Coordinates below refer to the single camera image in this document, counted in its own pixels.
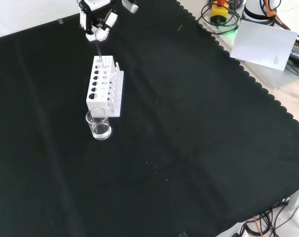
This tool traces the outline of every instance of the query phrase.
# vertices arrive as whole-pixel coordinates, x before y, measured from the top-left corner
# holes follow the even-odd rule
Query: black tablecloth
[[[101,44],[125,71],[105,141],[79,16],[0,39],[0,237],[214,237],[299,189],[293,117],[175,1],[138,3]]]

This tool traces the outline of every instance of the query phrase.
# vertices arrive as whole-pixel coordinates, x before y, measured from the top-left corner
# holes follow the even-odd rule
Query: yellow device
[[[217,0],[217,4],[229,7],[228,3],[223,0]],[[218,5],[212,5],[211,22],[214,23],[225,23],[228,16],[228,9]]]

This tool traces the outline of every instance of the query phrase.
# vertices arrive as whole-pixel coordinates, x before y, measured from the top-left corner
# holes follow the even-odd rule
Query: rack hole
[[[92,94],[89,95],[89,99],[90,99],[90,100],[93,100],[93,99],[95,99],[96,97],[97,97],[97,94],[95,94],[95,93],[92,93]]]

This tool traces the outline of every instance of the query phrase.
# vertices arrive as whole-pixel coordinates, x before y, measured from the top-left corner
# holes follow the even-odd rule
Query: wire bundle
[[[212,26],[216,26],[216,27],[221,27],[221,26],[222,27],[233,27],[233,28],[230,29],[230,30],[227,30],[227,31],[223,31],[223,32],[210,32],[210,31],[207,31],[206,29],[204,29],[205,31],[210,32],[211,34],[214,34],[214,35],[223,35],[223,34],[226,34],[226,33],[229,33],[229,32],[232,32],[232,31],[238,29],[238,26],[239,26],[238,22],[241,21],[241,17],[240,17],[240,15],[238,14],[238,12],[236,10],[241,5],[243,5],[244,0],[227,0],[226,2],[228,3],[229,7],[217,4],[215,2],[215,0],[209,0],[209,2],[206,5],[204,5],[204,7],[202,8],[201,16],[198,18],[198,22],[202,18],[206,23],[208,23],[209,25],[212,25]],[[205,18],[205,13],[207,13],[207,11],[212,8],[212,5],[217,5],[217,6],[226,8],[228,10],[228,13],[231,15],[231,17],[224,23],[213,23],[213,22],[208,21]]]
[[[292,216],[287,221],[285,221],[284,223],[282,223],[279,226],[276,226],[277,225],[277,220],[278,220],[278,217],[279,217],[280,213],[282,212],[282,210],[287,205],[288,205],[288,202],[280,202],[276,206],[270,208],[270,210],[268,212],[264,211],[261,214],[259,214],[259,218],[258,219],[256,218],[256,216],[254,216],[254,220],[253,221],[247,221],[244,224],[244,226],[241,229],[241,232],[240,232],[239,236],[242,236],[243,232],[246,230],[249,234],[254,235],[254,236],[261,236],[262,237],[266,233],[271,232],[270,233],[270,237],[272,235],[273,235],[273,237],[279,237],[278,234],[276,233],[276,230],[278,228],[280,228],[281,226],[283,226],[288,221],[290,221],[292,219],[292,217],[294,216],[294,214],[297,212],[298,208],[299,208],[299,205],[298,205],[298,207],[296,208],[296,210],[293,212]],[[278,212],[277,216],[275,217],[275,220],[273,220],[273,211],[272,210],[275,209],[275,208],[277,208],[277,207],[280,207],[280,206],[282,206],[282,208],[280,209],[280,211]],[[262,228],[262,221],[261,220],[263,220],[265,222],[265,224],[266,224],[265,229]],[[256,223],[259,232],[253,231],[247,225],[247,223],[253,223],[253,222]]]

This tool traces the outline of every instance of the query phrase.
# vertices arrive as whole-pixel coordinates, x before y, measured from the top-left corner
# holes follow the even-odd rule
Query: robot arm
[[[89,41],[104,41],[109,35],[110,29],[115,24],[118,13],[116,4],[122,5],[131,13],[136,13],[138,6],[130,0],[111,0],[112,9],[109,11],[105,19],[96,18],[91,11],[93,2],[91,0],[80,0],[80,25],[85,30],[85,36]]]

